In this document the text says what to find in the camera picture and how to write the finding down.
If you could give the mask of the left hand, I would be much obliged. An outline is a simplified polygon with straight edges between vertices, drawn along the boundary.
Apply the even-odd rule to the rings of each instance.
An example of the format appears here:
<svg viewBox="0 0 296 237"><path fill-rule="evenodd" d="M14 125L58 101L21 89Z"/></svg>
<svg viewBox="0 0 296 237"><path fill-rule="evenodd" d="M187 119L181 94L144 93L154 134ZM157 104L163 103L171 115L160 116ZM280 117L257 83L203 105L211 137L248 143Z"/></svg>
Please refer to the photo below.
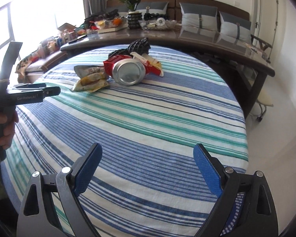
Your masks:
<svg viewBox="0 0 296 237"><path fill-rule="evenodd" d="M5 124L7 122L7 116L0 113L0 124ZM15 134L15 124L19 122L19 117L17 111L13 113L11 122L9 122L3 130L3 136L0 138L0 146L2 149L6 150L11 146L14 134Z"/></svg>

